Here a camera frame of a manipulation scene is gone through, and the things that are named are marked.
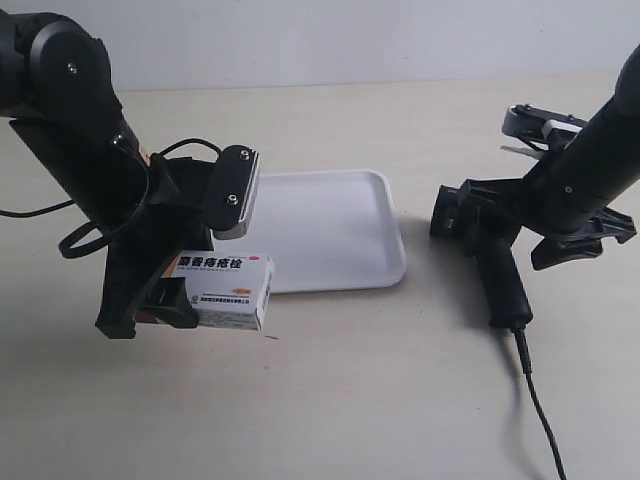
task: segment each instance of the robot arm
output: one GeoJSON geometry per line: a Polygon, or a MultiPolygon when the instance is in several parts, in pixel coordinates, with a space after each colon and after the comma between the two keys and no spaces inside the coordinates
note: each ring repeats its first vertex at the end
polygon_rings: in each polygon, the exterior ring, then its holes
{"type": "Polygon", "coordinates": [[[212,231],[246,232],[258,154],[234,145],[215,163],[149,156],[122,115],[102,41],[52,13],[0,10],[0,116],[89,219],[60,242],[62,255],[108,247],[96,326],[133,338],[133,317],[147,310],[196,327],[184,280],[162,274],[182,249],[212,250],[212,231]],[[78,245],[93,230],[100,237],[78,245]]]}

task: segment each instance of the table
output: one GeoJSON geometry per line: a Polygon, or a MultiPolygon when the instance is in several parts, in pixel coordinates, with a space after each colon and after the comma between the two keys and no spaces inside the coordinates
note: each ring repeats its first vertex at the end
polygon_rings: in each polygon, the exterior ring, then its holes
{"type": "MultiPolygon", "coordinates": [[[[430,241],[441,183],[520,176],[499,150],[505,109],[531,102],[589,117],[608,76],[121,95],[159,150],[200,136],[258,149],[265,172],[372,168],[391,183],[403,283],[273,298],[260,333],[94,328],[104,254],[66,261],[75,208],[2,219],[0,478],[552,479],[512,339],[491,332],[476,272],[430,241]]],[[[65,194],[8,126],[0,205],[65,194]]],[[[210,158],[206,150],[192,153],[210,158]]],[[[615,202],[640,217],[640,188],[615,202]]],[[[637,476],[640,241],[533,272],[514,254],[536,318],[534,379],[570,478],[637,476]]]]}

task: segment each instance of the black handle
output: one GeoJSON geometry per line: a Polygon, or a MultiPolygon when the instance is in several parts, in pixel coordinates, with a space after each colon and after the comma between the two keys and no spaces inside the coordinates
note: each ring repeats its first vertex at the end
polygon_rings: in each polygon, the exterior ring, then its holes
{"type": "Polygon", "coordinates": [[[533,319],[518,267],[506,239],[488,237],[475,253],[494,328],[523,328],[533,319]]]}

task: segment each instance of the plastic tray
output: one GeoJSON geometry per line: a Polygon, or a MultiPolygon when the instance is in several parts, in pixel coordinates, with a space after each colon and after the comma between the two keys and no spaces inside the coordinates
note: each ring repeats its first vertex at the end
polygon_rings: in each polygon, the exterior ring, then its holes
{"type": "Polygon", "coordinates": [[[406,272],[387,180],[369,170],[260,177],[248,233],[220,248],[268,254],[274,293],[388,287],[406,272]]]}

